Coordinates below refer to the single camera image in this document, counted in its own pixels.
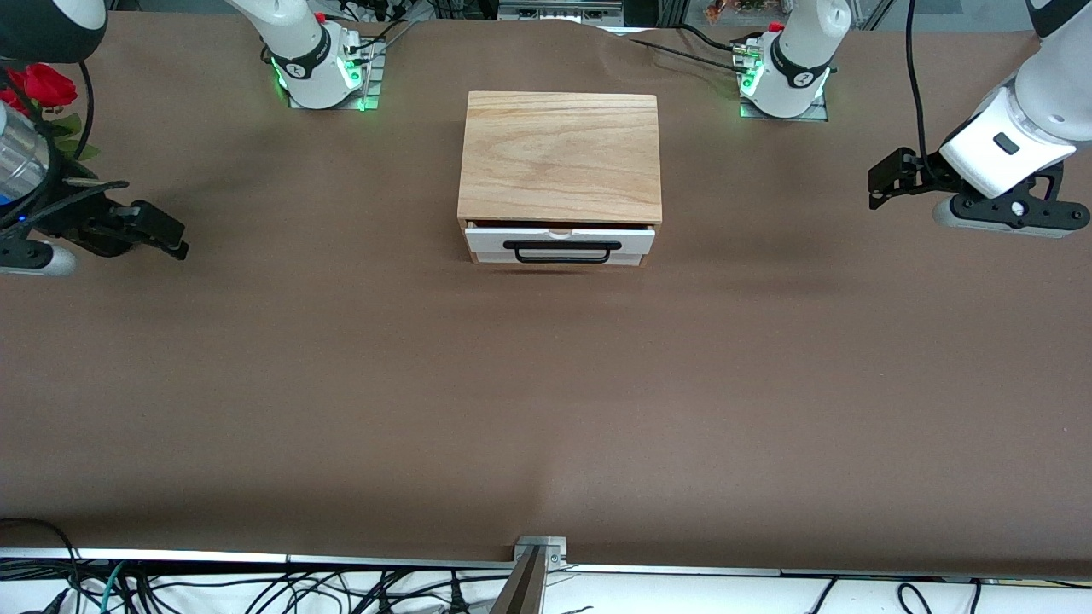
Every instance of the cable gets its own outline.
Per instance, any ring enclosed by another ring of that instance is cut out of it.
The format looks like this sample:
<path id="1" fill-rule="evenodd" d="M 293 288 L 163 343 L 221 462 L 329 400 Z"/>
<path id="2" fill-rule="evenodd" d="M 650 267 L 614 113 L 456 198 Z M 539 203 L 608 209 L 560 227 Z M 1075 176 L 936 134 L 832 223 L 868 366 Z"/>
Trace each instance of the cable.
<path id="1" fill-rule="evenodd" d="M 917 86 L 917 71 L 914 70 L 914 9 L 917 0 L 910 0 L 906 8 L 906 74 L 910 76 L 910 93 L 914 96 L 914 114 L 917 118 L 917 149 L 921 151 L 922 166 L 929 179 L 936 181 L 937 176 L 929 167 L 929 150 L 925 146 L 925 109 L 922 105 L 922 92 Z"/>
<path id="2" fill-rule="evenodd" d="M 747 72 L 747 70 L 744 69 L 744 68 L 741 68 L 741 67 L 735 67 L 735 66 L 729 66 L 729 64 L 721 63 L 721 62 L 717 62 L 717 61 L 709 60 L 709 59 L 702 58 L 700 56 L 695 56 L 695 55 L 691 55 L 691 54 L 687 54 L 686 51 L 679 51 L 678 49 L 672 49 L 670 47 L 664 47 L 662 45 L 656 45 L 655 43 L 649 43 L 648 40 L 638 40 L 636 38 L 630 38 L 630 40 L 632 40 L 633 43 L 637 43 L 638 45 L 644 45 L 645 47 L 652 47 L 653 49 L 660 49 L 661 51 L 666 51 L 668 54 L 674 54 L 676 56 L 681 56 L 684 58 L 688 58 L 688 59 L 691 59 L 691 60 L 693 60 L 696 62 L 701 62 L 703 64 L 715 66 L 717 68 L 723 68 L 723 69 L 729 70 L 732 72 L 738 72 L 738 73 Z"/>
<path id="3" fill-rule="evenodd" d="M 974 597 L 971 598 L 970 614 L 975 614 L 978 611 L 978 598 L 982 597 L 982 582 L 977 579 L 972 581 L 974 582 Z"/>
<path id="4" fill-rule="evenodd" d="M 704 43 L 705 45 L 709 45 L 710 47 L 712 47 L 714 49 L 721 49 L 722 51 L 731 51 L 732 50 L 732 46 L 731 45 L 724 45 L 723 43 L 717 43 L 716 40 L 713 40 L 712 38 L 705 36 L 704 32 L 698 29 L 697 27 L 695 27 L 695 26 L 692 26 L 690 24 L 680 23 L 680 24 L 678 24 L 676 26 L 673 26 L 673 27 L 675 27 L 676 29 L 685 29 L 685 31 L 693 34 L 698 38 L 701 38 L 702 43 Z"/>
<path id="5" fill-rule="evenodd" d="M 925 601 L 925 597 L 922 595 L 922 591 L 917 590 L 917 587 L 915 587 L 914 585 L 912 585 L 910 582 L 903 582 L 903 583 L 899 585 L 898 589 L 895 589 L 898 591 L 895 594 L 899 595 L 899 605 L 902 606 L 902 611 L 903 612 L 905 612 L 906 614 L 914 614 L 914 611 L 912 611 L 910 609 L 910 606 L 906 605 L 905 598 L 902 597 L 902 591 L 904 591 L 906 589 L 910 589 L 911 591 L 914 592 L 914 594 L 917 595 L 917 600 L 919 602 L 922 602 L 922 606 L 925 607 L 925 614 L 933 614 L 933 610 L 929 610 L 929 602 Z"/>
<path id="6" fill-rule="evenodd" d="M 461 579 L 459 581 L 462 582 L 462 583 L 464 583 L 464 585 L 468 585 L 471 582 L 487 582 L 487 581 L 492 581 L 492 580 L 507 580 L 508 578 L 509 578 L 509 576 L 478 576 L 478 577 L 475 577 L 475 578 L 463 578 L 463 579 Z M 407 592 L 405 594 L 397 595 L 397 597 L 391 595 L 391 597 L 394 597 L 394 599 L 391 601 L 391 604 L 388 605 L 387 607 L 380 607 L 378 611 L 376 611 L 376 614 L 390 614 L 391 610 L 395 605 L 397 605 L 399 603 L 401 603 L 401 602 L 403 602 L 403 601 L 405 601 L 407 599 L 416 599 L 416 598 L 419 598 L 419 597 L 436 597 L 436 595 L 430 595 L 430 594 L 427 594 L 427 593 L 430 593 L 430 592 L 435 591 L 436 589 L 442 589 L 442 588 L 446 588 L 446 587 L 449 587 L 449 586 L 451 586 L 451 581 L 440 582 L 440 583 L 437 583 L 437 585 L 431 585 L 431 586 L 424 587 L 424 588 L 420 588 L 420 589 L 417 589 L 415 591 Z"/>
<path id="7" fill-rule="evenodd" d="M 4 231 L 0 231 L 0 237 L 12 237 L 15 236 L 16 231 L 22 231 L 24 227 L 29 228 L 37 224 L 41 219 L 52 215 L 58 211 L 64 209 L 66 206 L 75 204 L 81 200 L 88 199 L 93 196 L 100 194 L 107 190 L 114 190 L 118 188 L 128 188 L 129 181 L 107 181 L 105 184 L 99 184 L 98 186 L 93 186 L 85 190 L 81 190 L 74 194 L 63 198 L 45 209 L 34 212 L 28 215 L 26 220 L 10 226 Z"/>
<path id="8" fill-rule="evenodd" d="M 87 138 L 91 137 L 91 125 L 95 121 L 95 90 L 91 86 L 91 73 L 87 72 L 87 64 L 80 62 L 80 74 L 83 75 L 83 87 L 87 91 L 87 117 L 83 120 L 83 133 L 80 134 L 80 142 L 72 152 L 72 160 L 80 162 L 83 149 L 87 146 Z"/>
<path id="9" fill-rule="evenodd" d="M 341 574 L 342 574 L 342 571 L 334 571 L 333 574 L 330 574 L 329 576 L 327 576 L 325 578 L 322 578 L 321 580 L 316 580 L 313 585 L 311 585 L 310 587 L 304 589 L 302 591 L 300 591 L 298 593 L 296 592 L 296 589 L 293 588 L 293 591 L 292 591 L 293 595 L 292 595 L 292 599 L 288 600 L 288 605 L 284 609 L 284 614 L 288 614 L 288 611 L 292 610 L 294 606 L 298 607 L 300 600 L 302 600 L 305 597 L 307 597 L 308 593 L 310 593 L 310 592 L 317 592 L 317 593 L 322 594 L 322 591 L 320 591 L 319 588 L 322 587 L 323 585 L 325 585 L 327 582 L 329 582 L 330 580 L 332 580 L 333 578 L 340 576 Z M 307 577 L 307 576 L 304 576 L 302 578 L 300 578 L 300 580 L 309 580 L 309 579 L 310 578 Z M 342 610 L 341 601 L 337 601 L 337 609 L 339 609 L 339 612 L 344 612 L 344 610 Z"/>
<path id="10" fill-rule="evenodd" d="M 977 579 L 972 580 L 972 582 L 974 582 L 974 597 L 971 598 L 971 609 L 968 612 L 970 614 L 975 614 L 975 612 L 977 612 L 978 610 L 978 598 L 982 597 L 982 582 L 978 581 Z M 910 589 L 911 592 L 913 592 L 917 597 L 917 601 L 919 601 L 922 603 L 922 607 L 925 609 L 925 614 L 933 614 L 933 610 L 929 609 L 929 602 L 925 601 L 925 595 L 922 594 L 922 591 L 917 590 L 917 587 L 911 585 L 910 582 L 903 582 L 899 585 L 899 588 L 897 589 L 898 590 L 897 594 L 899 597 L 899 605 L 902 606 L 903 612 L 905 612 L 906 614 L 915 614 L 914 611 L 912 611 L 910 606 L 906 605 L 906 599 L 902 594 L 903 591 L 906 589 Z"/>
<path id="11" fill-rule="evenodd" d="M 410 23 L 407 23 L 405 27 L 403 27 L 402 29 L 400 29 L 397 34 L 395 34 L 394 36 L 392 36 L 391 39 L 387 42 L 387 48 L 390 49 L 391 45 L 394 45 L 395 40 L 397 40 L 399 38 L 402 38 L 402 36 L 404 36 L 405 33 L 410 32 L 410 28 L 412 28 L 413 26 L 417 25 L 418 23 L 420 23 L 420 22 L 410 22 Z"/>
<path id="12" fill-rule="evenodd" d="M 1067 589 L 1092 589 L 1088 585 L 1075 585 L 1072 582 L 1063 582 L 1061 580 L 1045 580 L 1048 585 L 1057 585 L 1059 587 L 1066 587 Z"/>
<path id="13" fill-rule="evenodd" d="M 400 23 L 403 23 L 404 21 L 405 20 L 394 20 L 394 21 L 392 21 L 387 27 L 383 28 L 382 32 L 380 32 L 378 35 L 371 37 L 371 39 L 368 40 L 367 43 L 361 43 L 360 45 L 358 45 L 356 47 L 349 47 L 348 48 L 348 52 L 349 54 L 355 54 L 355 52 L 359 51 L 360 49 L 367 49 L 368 47 L 371 47 L 379 39 L 381 39 L 382 37 L 387 36 L 387 33 L 390 32 L 391 28 L 393 28 L 394 26 L 396 26 Z"/>
<path id="14" fill-rule="evenodd" d="M 838 581 L 838 576 L 834 576 L 833 578 L 830 579 L 829 582 L 827 582 L 827 586 L 823 587 L 822 592 L 819 593 L 819 599 L 816 600 L 816 604 L 811 607 L 811 611 L 808 612 L 808 614 L 819 614 L 819 610 L 822 607 L 822 602 L 827 601 L 827 595 L 830 594 L 830 589 L 834 588 L 834 582 L 836 581 Z"/>
<path id="15" fill-rule="evenodd" d="M 122 560 L 114 567 L 114 571 L 110 571 L 110 577 L 106 579 L 106 588 L 103 589 L 103 602 L 98 604 L 98 614 L 106 614 L 107 603 L 110 601 L 110 591 L 112 590 L 114 583 L 118 580 L 118 574 L 121 572 L 121 566 L 126 562 Z"/>
<path id="16" fill-rule="evenodd" d="M 4 78 L 8 76 L 7 73 L 2 70 L 0 70 L 0 73 L 2 73 Z M 74 582 L 76 588 L 74 611 L 78 613 L 82 613 L 83 610 L 80 600 L 83 595 L 83 591 L 80 589 L 80 565 L 76 563 L 75 546 L 72 545 L 72 540 L 68 539 L 68 535 L 64 534 L 64 531 L 61 531 L 52 522 L 48 522 L 46 520 L 38 520 L 37 518 L 23 518 L 23 517 L 0 518 L 0 524 L 31 524 L 34 527 L 45 527 L 46 529 L 52 531 L 58 538 L 60 538 L 61 542 L 64 543 L 64 548 L 69 553 L 69 562 L 72 564 L 72 577 L 69 579 L 69 583 Z"/>

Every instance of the green led light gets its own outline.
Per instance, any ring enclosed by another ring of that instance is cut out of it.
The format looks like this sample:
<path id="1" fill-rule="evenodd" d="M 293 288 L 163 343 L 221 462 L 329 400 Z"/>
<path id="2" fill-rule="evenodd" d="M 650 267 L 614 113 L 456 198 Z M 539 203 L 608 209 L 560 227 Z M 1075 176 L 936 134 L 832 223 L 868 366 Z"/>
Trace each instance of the green led light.
<path id="1" fill-rule="evenodd" d="M 356 84 L 353 83 L 354 81 L 356 81 L 356 75 L 354 74 L 354 76 L 352 78 L 348 75 L 348 70 L 345 67 L 345 62 L 342 61 L 341 58 L 337 58 L 337 70 L 341 71 L 342 79 L 345 80 L 345 85 L 347 85 L 348 87 L 356 87 Z"/>

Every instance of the drawer front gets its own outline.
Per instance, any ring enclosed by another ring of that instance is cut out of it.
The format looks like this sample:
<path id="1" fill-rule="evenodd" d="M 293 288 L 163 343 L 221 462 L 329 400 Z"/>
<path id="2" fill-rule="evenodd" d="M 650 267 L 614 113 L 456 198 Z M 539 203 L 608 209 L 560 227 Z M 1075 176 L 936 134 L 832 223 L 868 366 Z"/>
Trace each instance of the drawer front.
<path id="1" fill-rule="evenodd" d="M 649 229 L 548 228 L 465 229 L 466 243 L 479 262 L 637 265 L 652 248 Z"/>

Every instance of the wooden box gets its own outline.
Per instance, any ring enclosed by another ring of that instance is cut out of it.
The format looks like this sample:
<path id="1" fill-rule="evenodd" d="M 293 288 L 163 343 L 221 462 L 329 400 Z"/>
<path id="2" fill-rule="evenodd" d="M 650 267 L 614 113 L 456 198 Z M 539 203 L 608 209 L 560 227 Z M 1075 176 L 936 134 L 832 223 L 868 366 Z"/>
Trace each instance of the wooden box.
<path id="1" fill-rule="evenodd" d="M 475 262 L 639 265 L 662 220 L 655 96 L 470 93 L 459 224 Z"/>

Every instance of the red rose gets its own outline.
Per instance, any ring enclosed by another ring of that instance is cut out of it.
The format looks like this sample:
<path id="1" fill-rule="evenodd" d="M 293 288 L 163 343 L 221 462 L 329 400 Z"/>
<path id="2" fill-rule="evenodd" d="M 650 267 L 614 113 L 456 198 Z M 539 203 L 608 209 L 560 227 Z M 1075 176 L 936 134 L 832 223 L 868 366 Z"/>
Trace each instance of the red rose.
<path id="1" fill-rule="evenodd" d="M 23 92 L 28 98 L 38 101 L 44 107 L 60 107 L 75 99 L 75 84 L 46 64 L 26 67 L 26 82 Z"/>
<path id="2" fill-rule="evenodd" d="M 26 83 L 26 75 L 23 74 L 22 72 L 15 72 L 10 68 L 7 70 L 8 70 L 8 79 L 11 79 L 12 82 L 15 83 L 16 87 L 22 88 L 23 85 Z M 11 87 L 4 87 L 3 90 L 0 90 L 0 101 L 8 103 L 8 106 L 10 106 L 11 108 L 17 110 L 23 115 L 26 116 L 31 115 L 31 111 L 26 110 L 26 107 L 23 106 L 23 102 L 19 99 L 19 96 L 15 95 L 15 92 L 13 92 Z"/>
<path id="3" fill-rule="evenodd" d="M 5 103 L 8 103 L 9 107 L 17 110 L 19 113 L 21 113 L 21 114 L 23 114 L 25 116 L 29 116 L 31 115 L 26 110 L 26 107 L 23 106 L 22 101 L 19 99 L 19 96 L 16 96 L 15 93 L 12 92 L 10 87 L 7 88 L 7 90 L 0 91 L 0 101 L 3 101 Z"/>

